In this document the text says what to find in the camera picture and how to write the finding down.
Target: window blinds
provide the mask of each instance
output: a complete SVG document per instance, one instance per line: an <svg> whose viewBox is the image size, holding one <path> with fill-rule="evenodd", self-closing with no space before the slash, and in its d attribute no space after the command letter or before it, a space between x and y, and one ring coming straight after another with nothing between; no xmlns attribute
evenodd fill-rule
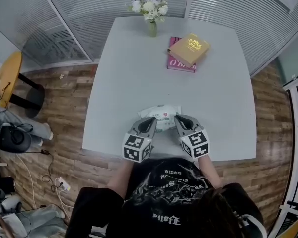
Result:
<svg viewBox="0 0 298 238"><path fill-rule="evenodd" d="M87 60L46 0L0 0L0 31L40 65Z"/></svg>
<svg viewBox="0 0 298 238"><path fill-rule="evenodd" d="M298 3L289 12L276 0L192 0L188 16L235 29L250 72L298 29Z"/></svg>
<svg viewBox="0 0 298 238"><path fill-rule="evenodd" d="M92 59L100 58L116 17L127 12L131 0L51 0L80 44ZM186 0L168 0L168 16L184 17Z"/></svg>

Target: white cable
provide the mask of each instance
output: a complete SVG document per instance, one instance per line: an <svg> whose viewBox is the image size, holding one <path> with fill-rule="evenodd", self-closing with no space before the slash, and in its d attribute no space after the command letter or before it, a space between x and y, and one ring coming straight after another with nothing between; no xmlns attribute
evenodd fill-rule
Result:
<svg viewBox="0 0 298 238"><path fill-rule="evenodd" d="M31 175L31 172L30 170L28 169L28 167L26 166L26 164L24 163L24 161L19 157L18 154L16 154L16 156L20 159L20 161L24 164L24 166L26 167L26 169L28 170L29 172L29 175L30 175L30 178L31 178L31 182L32 182L32 195L33 195L33 203L34 203L34 207L36 207L36 204L35 204L35 199L34 199L34 184L33 184L33 180L32 180L32 175Z"/></svg>
<svg viewBox="0 0 298 238"><path fill-rule="evenodd" d="M63 192L63 191L65 191L65 189L63 189L63 190L61 190L60 192L58 192L58 189L57 189L57 186L56 186L56 180L58 180L58 179L59 179L58 177L56 177L56 178L54 179L54 185L55 185L55 187L56 187L55 192L56 192L56 195L58 196L58 198L59 198L59 200L60 200L61 207L63 208L64 213L66 214L66 216L67 216L68 219L70 220L70 217L69 217L67 211L66 211L65 208L64 208L64 206L68 206L68 205L64 204L63 201L62 201L61 198L60 198L60 193Z"/></svg>

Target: white table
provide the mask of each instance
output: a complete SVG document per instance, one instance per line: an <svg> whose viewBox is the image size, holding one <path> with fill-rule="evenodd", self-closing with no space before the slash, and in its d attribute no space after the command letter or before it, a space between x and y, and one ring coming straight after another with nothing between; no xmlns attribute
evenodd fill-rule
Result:
<svg viewBox="0 0 298 238"><path fill-rule="evenodd" d="M190 32L211 44L196 73L166 68L171 36ZM138 111L181 105L207 130L213 161L256 157L256 116L245 57L235 30L199 20L166 18L149 37L143 17L116 18L90 95L83 149L121 155ZM177 132L156 133L152 154L185 156Z"/></svg>

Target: power strip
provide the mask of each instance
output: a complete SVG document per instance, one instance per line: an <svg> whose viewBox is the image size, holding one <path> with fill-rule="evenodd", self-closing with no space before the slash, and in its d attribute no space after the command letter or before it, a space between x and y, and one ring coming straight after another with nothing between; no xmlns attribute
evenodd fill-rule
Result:
<svg viewBox="0 0 298 238"><path fill-rule="evenodd" d="M62 177L59 178L59 183L62 183L61 186L63 187L63 189L67 191L71 189L71 186L69 186L69 184Z"/></svg>

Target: vase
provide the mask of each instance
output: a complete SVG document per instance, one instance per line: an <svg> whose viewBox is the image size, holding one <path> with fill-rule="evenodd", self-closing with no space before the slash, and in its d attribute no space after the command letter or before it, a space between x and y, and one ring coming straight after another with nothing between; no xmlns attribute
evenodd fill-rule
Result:
<svg viewBox="0 0 298 238"><path fill-rule="evenodd" d="M157 36L157 23L155 21L148 21L148 30L150 37Z"/></svg>

